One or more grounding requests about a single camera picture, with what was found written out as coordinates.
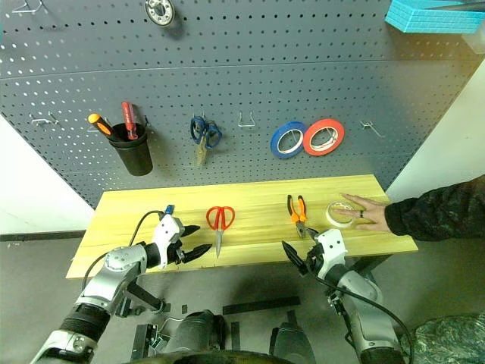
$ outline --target white wall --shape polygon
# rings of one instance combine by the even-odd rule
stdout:
[[[86,229],[93,210],[1,115],[0,135],[0,234]]]
[[[387,190],[392,201],[485,174],[485,61]]]

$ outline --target blue tape roll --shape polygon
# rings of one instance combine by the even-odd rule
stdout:
[[[279,127],[274,132],[270,141],[271,151],[274,156],[285,159],[298,154],[303,149],[303,135],[307,129],[307,126],[299,121],[290,121],[289,123],[284,124],[282,127]],[[294,134],[297,136],[298,142],[290,149],[281,150],[279,147],[280,141],[283,139],[285,134],[291,133],[291,130],[295,132]]]

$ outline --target wooden table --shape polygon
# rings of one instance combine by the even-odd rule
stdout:
[[[308,235],[305,239],[299,238],[289,218],[286,196],[293,195],[299,211],[297,197],[303,195],[307,206],[306,226],[325,231],[332,226],[324,217],[324,211],[330,202],[343,200],[340,193],[389,201],[373,175],[105,192],[66,278],[84,276],[95,258],[128,244],[143,214],[153,209],[164,210],[169,204],[175,205],[174,216],[184,224],[201,226],[200,231],[182,239],[185,251],[203,243],[214,244],[215,233],[205,221],[210,207],[232,206],[236,210],[236,220],[224,233],[219,259],[213,246],[201,258],[188,264],[169,265],[163,271],[287,262],[281,240],[291,243],[301,257],[306,257],[314,242]],[[157,215],[149,216],[139,229],[135,243],[142,240],[151,243],[157,223]],[[353,229],[343,229],[343,236],[349,256],[388,256],[418,250],[408,236]],[[98,267],[101,263],[92,270],[92,275]]]

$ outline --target hand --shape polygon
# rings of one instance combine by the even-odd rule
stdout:
[[[346,199],[353,201],[360,206],[364,207],[362,210],[343,210],[334,209],[334,211],[341,215],[352,216],[354,218],[362,217],[371,220],[373,224],[358,224],[355,228],[357,230],[373,230],[373,231],[387,231],[391,232],[389,226],[386,223],[386,217],[384,216],[384,210],[386,206],[382,203],[373,201],[371,199],[365,199],[360,196],[348,195],[342,193]]]

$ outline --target pen holder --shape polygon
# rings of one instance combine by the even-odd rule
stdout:
[[[150,173],[153,169],[153,164],[145,127],[141,124],[136,124],[136,133],[138,134],[138,139],[136,140],[128,139],[127,129],[124,124],[114,125],[113,129],[120,138],[128,140],[126,142],[109,140],[109,143],[116,149],[130,174],[133,176],[144,176]]]

